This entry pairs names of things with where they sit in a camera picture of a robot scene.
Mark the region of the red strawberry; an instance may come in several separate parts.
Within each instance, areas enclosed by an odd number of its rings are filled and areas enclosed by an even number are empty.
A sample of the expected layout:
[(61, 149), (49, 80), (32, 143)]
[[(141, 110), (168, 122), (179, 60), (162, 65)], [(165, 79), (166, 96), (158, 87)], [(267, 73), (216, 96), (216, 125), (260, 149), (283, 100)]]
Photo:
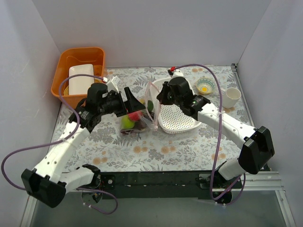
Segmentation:
[(141, 115), (142, 115), (142, 113), (140, 111), (137, 111), (137, 112), (128, 114), (128, 118), (133, 122), (137, 122), (140, 120)]

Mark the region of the dark green avocado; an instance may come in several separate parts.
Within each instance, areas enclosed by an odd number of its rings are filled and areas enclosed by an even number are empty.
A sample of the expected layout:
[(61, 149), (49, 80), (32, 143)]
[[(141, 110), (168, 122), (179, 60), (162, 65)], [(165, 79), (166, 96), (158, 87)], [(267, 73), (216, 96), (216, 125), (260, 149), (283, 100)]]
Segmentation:
[(149, 112), (152, 112), (153, 109), (154, 109), (154, 105), (153, 105), (153, 102), (151, 100), (148, 100), (147, 102), (147, 109)]

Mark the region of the clear zip top bag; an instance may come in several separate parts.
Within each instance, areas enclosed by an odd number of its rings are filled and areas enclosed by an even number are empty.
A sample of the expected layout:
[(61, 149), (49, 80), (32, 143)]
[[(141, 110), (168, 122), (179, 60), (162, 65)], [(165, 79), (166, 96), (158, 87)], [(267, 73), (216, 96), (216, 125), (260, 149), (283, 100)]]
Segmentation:
[(144, 121), (147, 124), (147, 130), (151, 130), (151, 131), (156, 131), (158, 129), (158, 115), (159, 112), (156, 112), (155, 109), (153, 109), (152, 112), (149, 112), (147, 109), (147, 102), (148, 100), (152, 101), (151, 98), (151, 89), (152, 87), (156, 88), (151, 82), (149, 82), (147, 84), (146, 90), (145, 90), (145, 94), (143, 97), (143, 100), (145, 101), (145, 109), (141, 110), (140, 112), (142, 113), (140, 120)]

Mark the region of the green apple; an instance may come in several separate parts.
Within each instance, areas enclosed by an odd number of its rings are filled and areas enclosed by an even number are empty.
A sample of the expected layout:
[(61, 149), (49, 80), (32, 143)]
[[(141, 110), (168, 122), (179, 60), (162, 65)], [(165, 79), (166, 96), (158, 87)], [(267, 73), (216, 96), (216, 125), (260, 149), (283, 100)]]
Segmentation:
[(131, 121), (127, 115), (121, 118), (121, 129), (129, 130), (135, 126), (135, 122)]

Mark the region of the red grape bunch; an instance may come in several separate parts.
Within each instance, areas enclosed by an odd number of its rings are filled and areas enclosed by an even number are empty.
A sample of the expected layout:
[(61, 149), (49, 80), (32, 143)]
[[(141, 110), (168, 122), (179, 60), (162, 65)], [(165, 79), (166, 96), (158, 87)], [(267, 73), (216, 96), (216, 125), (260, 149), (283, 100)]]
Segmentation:
[(121, 129), (120, 133), (123, 135), (129, 135), (129, 134), (133, 134), (133, 133), (140, 133), (142, 132), (142, 130), (137, 129), (137, 128), (132, 128), (132, 129)]

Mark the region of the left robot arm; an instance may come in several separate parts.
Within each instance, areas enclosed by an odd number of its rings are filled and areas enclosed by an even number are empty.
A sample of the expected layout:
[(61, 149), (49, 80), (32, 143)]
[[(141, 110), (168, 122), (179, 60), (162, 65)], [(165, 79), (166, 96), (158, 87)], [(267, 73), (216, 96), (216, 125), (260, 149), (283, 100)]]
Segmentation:
[(22, 173), (22, 182), (30, 196), (54, 208), (70, 191), (81, 186), (88, 189), (100, 186), (101, 171), (93, 165), (84, 164), (66, 174), (63, 170), (75, 149), (101, 122), (102, 116), (115, 114), (121, 117), (145, 108), (128, 87), (124, 91), (126, 101), (120, 92), (108, 91), (107, 85), (103, 83), (90, 86), (87, 97), (80, 100), (69, 117), (58, 144), (51, 148), (33, 170), (26, 169)]

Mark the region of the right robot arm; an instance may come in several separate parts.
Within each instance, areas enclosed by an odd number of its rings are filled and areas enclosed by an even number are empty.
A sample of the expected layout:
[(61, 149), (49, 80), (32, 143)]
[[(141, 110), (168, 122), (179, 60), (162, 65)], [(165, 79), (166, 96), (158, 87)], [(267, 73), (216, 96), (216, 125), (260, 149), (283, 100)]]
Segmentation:
[(194, 94), (184, 77), (165, 81), (157, 99), (162, 105), (176, 105), (185, 115), (221, 131), (241, 149), (239, 157), (224, 162), (215, 170), (214, 182), (220, 188), (227, 187), (241, 174), (256, 175), (275, 154), (268, 128), (256, 129), (220, 113), (209, 99)]

